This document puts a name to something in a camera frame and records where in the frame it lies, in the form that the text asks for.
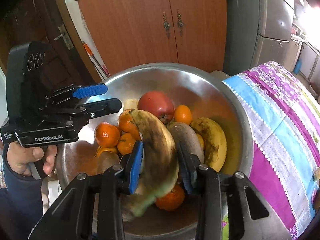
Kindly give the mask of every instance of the silver refrigerator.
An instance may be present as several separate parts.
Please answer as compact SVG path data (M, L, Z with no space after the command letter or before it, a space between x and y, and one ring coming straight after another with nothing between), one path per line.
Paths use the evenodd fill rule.
M283 65L291 38L293 0L227 0L223 70L229 75L270 60Z

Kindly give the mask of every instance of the orange cabinet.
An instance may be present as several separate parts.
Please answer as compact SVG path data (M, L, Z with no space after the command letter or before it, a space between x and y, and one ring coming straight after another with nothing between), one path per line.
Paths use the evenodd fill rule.
M175 62L222 70L226 0L78 0L110 74Z

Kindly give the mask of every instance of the orange handle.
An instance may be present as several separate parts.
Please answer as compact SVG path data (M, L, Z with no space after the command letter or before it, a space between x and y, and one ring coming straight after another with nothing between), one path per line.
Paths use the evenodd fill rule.
M83 44L85 50L87 51L87 53L88 53L90 56L92 56L93 53L92 53L91 49L89 48L89 46L88 46L85 42L82 42L82 44Z

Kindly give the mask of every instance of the screw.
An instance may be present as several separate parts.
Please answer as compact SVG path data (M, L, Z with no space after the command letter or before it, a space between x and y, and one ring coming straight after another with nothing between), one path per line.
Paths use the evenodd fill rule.
M79 174L77 175L77 179L79 179L79 180L84 180L86 176L87 176L87 174L85 174L85 173L79 173Z
M198 168L199 168L201 171L206 171L206 170L208 169L208 165L206 165L206 164L200 164L200 165L198 166Z
M121 166L121 164L115 164L112 166L112 168L115 170L115 171L121 171L123 168Z
M244 178L244 174L243 174L242 172L240 172L240 171L237 171L237 172L235 173L235 175L236 175L236 177L237 177L238 179L243 179L243 178Z

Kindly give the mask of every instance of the tablecloth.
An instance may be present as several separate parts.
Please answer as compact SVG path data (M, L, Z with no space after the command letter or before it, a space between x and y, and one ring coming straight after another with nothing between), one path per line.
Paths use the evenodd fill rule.
M274 61L223 81L244 107L254 156L249 179L297 239L312 218L320 166L320 106L309 91ZM228 218L223 238L227 239Z

